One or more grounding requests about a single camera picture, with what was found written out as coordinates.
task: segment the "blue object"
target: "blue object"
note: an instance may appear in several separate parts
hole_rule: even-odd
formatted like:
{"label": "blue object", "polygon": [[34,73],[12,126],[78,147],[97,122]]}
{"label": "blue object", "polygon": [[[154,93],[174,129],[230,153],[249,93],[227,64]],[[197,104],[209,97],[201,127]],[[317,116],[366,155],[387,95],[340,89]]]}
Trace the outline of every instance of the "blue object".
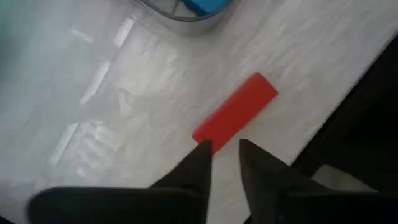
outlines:
{"label": "blue object", "polygon": [[182,0],[198,16],[205,16],[225,7],[231,0]]}

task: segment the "red block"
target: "red block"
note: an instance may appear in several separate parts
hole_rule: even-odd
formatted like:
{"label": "red block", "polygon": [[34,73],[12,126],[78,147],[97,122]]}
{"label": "red block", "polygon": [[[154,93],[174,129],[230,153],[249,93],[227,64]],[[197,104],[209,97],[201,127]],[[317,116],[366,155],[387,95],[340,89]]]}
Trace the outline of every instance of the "red block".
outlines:
{"label": "red block", "polygon": [[213,154],[250,122],[278,91],[260,74],[251,75],[192,134],[197,143],[213,140]]}

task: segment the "red rectangular object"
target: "red rectangular object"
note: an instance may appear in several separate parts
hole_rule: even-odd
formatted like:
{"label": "red rectangular object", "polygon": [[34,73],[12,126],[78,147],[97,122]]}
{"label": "red rectangular object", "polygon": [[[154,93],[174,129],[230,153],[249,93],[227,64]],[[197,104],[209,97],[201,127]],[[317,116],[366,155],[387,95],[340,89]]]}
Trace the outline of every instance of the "red rectangular object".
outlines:
{"label": "red rectangular object", "polygon": [[251,75],[192,134],[197,143],[213,140],[213,154],[250,122],[278,91],[260,74]]}

